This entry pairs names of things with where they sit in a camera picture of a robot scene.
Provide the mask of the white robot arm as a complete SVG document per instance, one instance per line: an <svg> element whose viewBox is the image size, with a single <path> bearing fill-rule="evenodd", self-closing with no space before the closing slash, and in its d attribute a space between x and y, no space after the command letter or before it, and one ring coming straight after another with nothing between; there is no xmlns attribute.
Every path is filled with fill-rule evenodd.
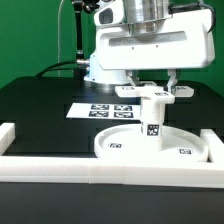
<svg viewBox="0 0 224 224"><path fill-rule="evenodd" d="M166 70L173 86L178 69L203 68L215 58L215 13L200 1L102 0L94 23L96 48L84 77L90 86L137 85L140 70Z"/></svg>

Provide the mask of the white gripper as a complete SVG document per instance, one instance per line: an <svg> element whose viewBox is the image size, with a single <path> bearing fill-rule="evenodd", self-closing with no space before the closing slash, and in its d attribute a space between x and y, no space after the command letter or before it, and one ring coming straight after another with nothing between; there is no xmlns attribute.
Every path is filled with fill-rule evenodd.
<svg viewBox="0 0 224 224"><path fill-rule="evenodd" d="M174 13L154 32L133 34L125 22L124 7L110 4L94 15L96 52L105 70L127 70L132 86L140 86L132 70L168 69L169 91L177 84L177 69L202 68L215 58L209 9Z"/></svg>

